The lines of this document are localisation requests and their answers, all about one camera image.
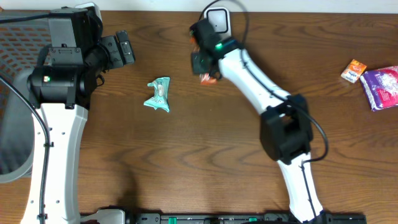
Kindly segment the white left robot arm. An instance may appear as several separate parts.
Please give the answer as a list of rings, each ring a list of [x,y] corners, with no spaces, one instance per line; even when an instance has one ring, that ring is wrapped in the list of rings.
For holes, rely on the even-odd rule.
[[[22,222],[124,223],[126,215],[117,208],[81,216],[77,180],[91,94],[103,85],[103,73],[136,60],[128,34],[103,36],[100,9],[92,2],[52,10],[48,22],[51,43],[27,78],[34,149]]]

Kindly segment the white barcode scanner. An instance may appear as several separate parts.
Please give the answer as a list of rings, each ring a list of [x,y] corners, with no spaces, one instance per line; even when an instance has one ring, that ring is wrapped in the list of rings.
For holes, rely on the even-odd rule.
[[[231,37],[230,12],[225,7],[209,7],[204,12],[204,18],[208,19],[215,32],[222,39]]]

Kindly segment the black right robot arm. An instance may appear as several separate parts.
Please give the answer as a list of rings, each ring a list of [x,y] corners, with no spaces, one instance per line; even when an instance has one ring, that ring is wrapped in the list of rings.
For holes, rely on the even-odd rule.
[[[291,95],[276,85],[251,59],[244,45],[222,39],[209,20],[190,27],[198,46],[192,54],[195,73],[219,72],[249,100],[260,116],[260,142],[266,154],[278,163],[289,195],[289,209],[300,223],[321,220],[323,207],[313,182],[310,143],[312,127],[318,123],[309,115],[302,95]]]

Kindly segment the black mounting rail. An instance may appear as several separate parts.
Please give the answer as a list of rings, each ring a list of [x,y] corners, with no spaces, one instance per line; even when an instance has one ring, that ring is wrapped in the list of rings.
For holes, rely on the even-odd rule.
[[[242,223],[298,223],[289,213],[265,213],[251,215],[165,215],[159,213],[130,214],[123,210],[106,209],[82,217],[81,223],[100,224],[242,224]],[[321,224],[367,224],[364,215],[323,213],[310,223]]]

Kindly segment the small orange tissue packet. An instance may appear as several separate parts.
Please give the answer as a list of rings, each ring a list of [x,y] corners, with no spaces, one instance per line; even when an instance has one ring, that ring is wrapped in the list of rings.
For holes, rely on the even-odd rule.
[[[341,73],[341,78],[349,81],[350,83],[355,83],[360,76],[364,73],[367,66],[355,59],[352,59],[347,67]]]

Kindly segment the green wet wipes pack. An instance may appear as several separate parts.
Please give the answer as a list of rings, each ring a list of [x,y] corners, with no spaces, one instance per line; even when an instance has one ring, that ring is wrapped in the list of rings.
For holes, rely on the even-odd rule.
[[[144,102],[144,106],[151,107],[155,110],[163,109],[169,113],[168,93],[170,77],[156,78],[154,81],[148,83],[147,86],[154,88],[154,95]]]

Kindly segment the purple red tissue pack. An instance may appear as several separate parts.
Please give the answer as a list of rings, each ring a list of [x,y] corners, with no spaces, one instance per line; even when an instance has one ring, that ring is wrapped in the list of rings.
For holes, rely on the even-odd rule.
[[[397,107],[397,66],[367,71],[360,81],[372,111]]]

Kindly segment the orange chocolate bar wrapper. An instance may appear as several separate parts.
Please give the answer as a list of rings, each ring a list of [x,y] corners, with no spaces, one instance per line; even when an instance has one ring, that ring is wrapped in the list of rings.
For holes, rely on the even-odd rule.
[[[193,53],[199,53],[199,46],[195,38],[191,35],[190,42],[193,44]],[[209,73],[200,73],[200,84],[201,85],[215,85],[217,84],[216,78],[211,77]]]

